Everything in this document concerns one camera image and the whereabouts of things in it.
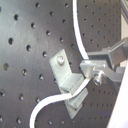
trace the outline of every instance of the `mounting bracket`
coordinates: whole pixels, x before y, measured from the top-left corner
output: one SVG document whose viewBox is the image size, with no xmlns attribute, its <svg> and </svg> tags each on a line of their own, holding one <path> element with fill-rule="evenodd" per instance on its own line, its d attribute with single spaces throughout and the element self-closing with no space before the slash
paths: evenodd
<svg viewBox="0 0 128 128">
<path fill-rule="evenodd" d="M 62 94 L 71 93 L 72 95 L 80 87 L 84 81 L 82 74 L 72 73 L 65 50 L 58 52 L 53 58 L 50 59 L 50 65 L 57 80 L 58 87 Z M 70 118 L 73 119 L 82 107 L 82 102 L 88 94 L 85 88 L 76 97 L 65 101 Z"/>
</svg>

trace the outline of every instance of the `bolt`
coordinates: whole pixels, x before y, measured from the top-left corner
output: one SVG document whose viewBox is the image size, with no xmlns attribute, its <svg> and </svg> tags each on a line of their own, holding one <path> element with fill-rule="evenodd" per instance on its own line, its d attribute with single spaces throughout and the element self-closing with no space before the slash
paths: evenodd
<svg viewBox="0 0 128 128">
<path fill-rule="evenodd" d="M 64 58 L 63 58 L 63 56 L 58 56 L 57 57 L 57 62 L 58 62 L 59 65 L 63 65 L 64 64 Z"/>
<path fill-rule="evenodd" d="M 102 84 L 102 72 L 99 72 L 99 74 L 97 74 L 94 79 L 93 82 L 95 83 L 95 85 L 97 85 L 98 87 Z"/>
</svg>

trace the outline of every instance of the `metal plate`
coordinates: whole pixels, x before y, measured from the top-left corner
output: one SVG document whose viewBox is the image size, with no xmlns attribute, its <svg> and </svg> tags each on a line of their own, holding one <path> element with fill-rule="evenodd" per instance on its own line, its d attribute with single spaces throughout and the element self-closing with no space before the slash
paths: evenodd
<svg viewBox="0 0 128 128">
<path fill-rule="evenodd" d="M 88 52 L 120 40 L 119 0 L 79 0 L 78 16 Z M 28 128 L 37 102 L 60 93 L 49 59 L 61 49 L 72 72 L 81 73 L 71 0 L 0 2 L 0 91 L 5 91 L 0 96 L 1 128 Z M 98 88 L 90 82 L 87 88 L 89 95 L 74 120 L 63 102 L 56 103 L 39 113 L 36 128 L 106 127 L 116 96 L 107 85 Z"/>
</svg>

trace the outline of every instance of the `metal clamp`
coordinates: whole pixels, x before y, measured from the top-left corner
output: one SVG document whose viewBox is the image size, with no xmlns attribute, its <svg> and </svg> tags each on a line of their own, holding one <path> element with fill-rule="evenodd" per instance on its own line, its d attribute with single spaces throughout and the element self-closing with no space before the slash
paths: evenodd
<svg viewBox="0 0 128 128">
<path fill-rule="evenodd" d="M 102 51 L 89 52 L 89 60 L 83 60 L 80 67 L 85 77 L 94 78 L 97 86 L 109 83 L 113 91 L 118 93 L 125 68 L 119 67 L 120 62 L 128 57 L 128 38 L 124 38 L 112 47 Z"/>
<path fill-rule="evenodd" d="M 80 87 L 84 81 L 82 74 L 72 73 L 65 50 L 61 50 L 53 58 L 50 59 L 50 65 L 57 80 L 58 87 L 62 94 L 71 93 L 72 95 Z M 65 101 L 70 118 L 73 119 L 82 107 L 82 102 L 88 94 L 85 88 L 76 97 Z"/>
</svg>

